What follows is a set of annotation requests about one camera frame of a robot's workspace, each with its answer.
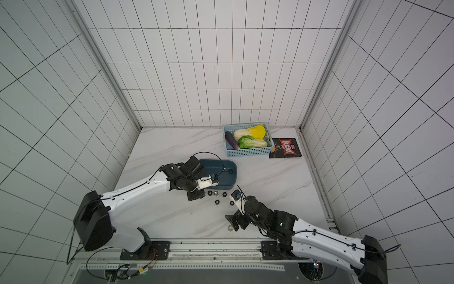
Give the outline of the dark teal storage box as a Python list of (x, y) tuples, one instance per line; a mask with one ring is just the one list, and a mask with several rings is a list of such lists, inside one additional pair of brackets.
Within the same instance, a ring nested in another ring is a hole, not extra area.
[(237, 166), (233, 161), (201, 159), (200, 163), (203, 165), (203, 168), (197, 175), (198, 179), (212, 175), (217, 175), (219, 178), (219, 185), (213, 186), (212, 189), (218, 191), (228, 191), (235, 186), (237, 179)]

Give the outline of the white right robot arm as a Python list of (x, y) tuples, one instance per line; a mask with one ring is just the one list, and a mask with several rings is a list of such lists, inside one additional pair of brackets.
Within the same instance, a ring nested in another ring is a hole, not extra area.
[(235, 231), (254, 225), (276, 241), (275, 256), (284, 259), (312, 259), (355, 275), (362, 284), (388, 283), (387, 253), (369, 235), (347, 237), (314, 226), (285, 211), (271, 210), (253, 196), (231, 196), (238, 209), (226, 219)]

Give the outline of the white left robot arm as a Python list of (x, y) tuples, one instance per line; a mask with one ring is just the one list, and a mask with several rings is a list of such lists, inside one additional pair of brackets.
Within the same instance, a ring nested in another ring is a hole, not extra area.
[(91, 252), (111, 246), (135, 254), (142, 252), (151, 243), (147, 233), (119, 222), (118, 218), (159, 194), (172, 190), (194, 193), (216, 185), (211, 177), (197, 178), (202, 169), (203, 164), (192, 156), (186, 163), (161, 166), (151, 176), (121, 189), (86, 194), (73, 219), (83, 249)]

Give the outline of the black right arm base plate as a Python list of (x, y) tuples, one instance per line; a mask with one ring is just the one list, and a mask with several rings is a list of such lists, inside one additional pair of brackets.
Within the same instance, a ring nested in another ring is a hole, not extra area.
[(261, 242), (260, 252), (264, 260), (293, 260), (293, 247), (289, 242), (282, 243), (275, 240), (264, 240)]

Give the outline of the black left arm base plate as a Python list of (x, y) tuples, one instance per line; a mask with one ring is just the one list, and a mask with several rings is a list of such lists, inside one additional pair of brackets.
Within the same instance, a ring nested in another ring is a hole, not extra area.
[(146, 241), (136, 252), (123, 250), (120, 259), (132, 261), (167, 260), (170, 251), (170, 241)]

